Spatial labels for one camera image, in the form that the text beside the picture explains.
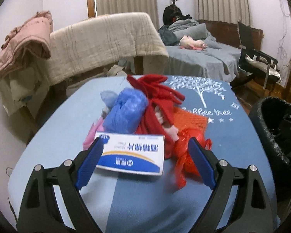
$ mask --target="star print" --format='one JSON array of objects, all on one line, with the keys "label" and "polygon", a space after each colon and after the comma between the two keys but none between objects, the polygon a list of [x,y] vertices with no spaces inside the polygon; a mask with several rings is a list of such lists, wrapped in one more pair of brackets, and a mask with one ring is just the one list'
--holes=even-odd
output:
[{"label": "star print", "polygon": [[238,109],[240,106],[237,103],[232,103],[230,107]]}]

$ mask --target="white tree graphic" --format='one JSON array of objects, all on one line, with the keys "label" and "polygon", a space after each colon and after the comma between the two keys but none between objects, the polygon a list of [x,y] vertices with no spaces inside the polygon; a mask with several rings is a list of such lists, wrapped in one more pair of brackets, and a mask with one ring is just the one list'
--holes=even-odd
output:
[{"label": "white tree graphic", "polygon": [[205,103],[203,93],[214,93],[224,100],[224,95],[222,91],[226,91],[222,86],[222,82],[213,81],[209,78],[200,78],[200,77],[191,77],[191,76],[172,76],[171,81],[166,81],[166,84],[169,84],[172,89],[192,89],[198,93],[203,105],[207,108]]}]

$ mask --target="table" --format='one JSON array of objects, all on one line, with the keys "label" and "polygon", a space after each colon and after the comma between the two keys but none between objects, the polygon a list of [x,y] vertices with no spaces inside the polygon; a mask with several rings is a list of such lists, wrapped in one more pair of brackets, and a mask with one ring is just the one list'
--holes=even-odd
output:
[{"label": "table", "polygon": [[[195,89],[190,89],[192,83],[196,85]],[[212,89],[203,91],[205,84],[211,85]],[[212,151],[218,159],[225,159],[235,167],[247,168],[250,164],[258,167],[276,228],[278,217],[272,172],[258,135],[230,85],[185,76],[169,76],[166,85],[186,96],[182,108],[209,117],[205,137],[212,139]],[[74,159],[82,150],[92,123],[101,115],[104,103],[100,92],[113,90],[120,93],[129,86],[125,77],[93,79],[55,111],[28,144],[10,177],[9,199],[17,216],[33,167],[36,164],[56,167],[66,159]],[[161,177],[95,169],[80,194],[103,232],[185,233],[202,212],[211,190],[201,180],[187,178],[186,186],[176,191],[173,167],[174,162],[166,160]],[[236,192],[233,187],[219,227],[227,223]],[[65,224],[73,228],[58,187],[55,187],[55,195]]]}]

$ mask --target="wooden headboard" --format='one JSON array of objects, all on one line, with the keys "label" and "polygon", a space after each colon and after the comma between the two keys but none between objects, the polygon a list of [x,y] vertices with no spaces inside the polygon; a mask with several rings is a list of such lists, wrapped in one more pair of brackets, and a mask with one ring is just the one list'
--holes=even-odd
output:
[{"label": "wooden headboard", "polygon": [[[237,24],[207,20],[198,21],[206,24],[207,30],[210,31],[211,35],[214,36],[218,42],[239,48],[241,42],[239,40]],[[251,28],[251,35],[255,49],[261,50],[263,30]]]}]

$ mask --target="alcohol pad box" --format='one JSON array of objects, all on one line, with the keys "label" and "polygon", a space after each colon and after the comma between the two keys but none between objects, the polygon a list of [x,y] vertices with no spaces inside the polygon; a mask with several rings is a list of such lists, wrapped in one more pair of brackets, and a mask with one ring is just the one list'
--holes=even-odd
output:
[{"label": "alcohol pad box", "polygon": [[162,175],[164,136],[96,132],[104,143],[98,168],[112,171]]}]

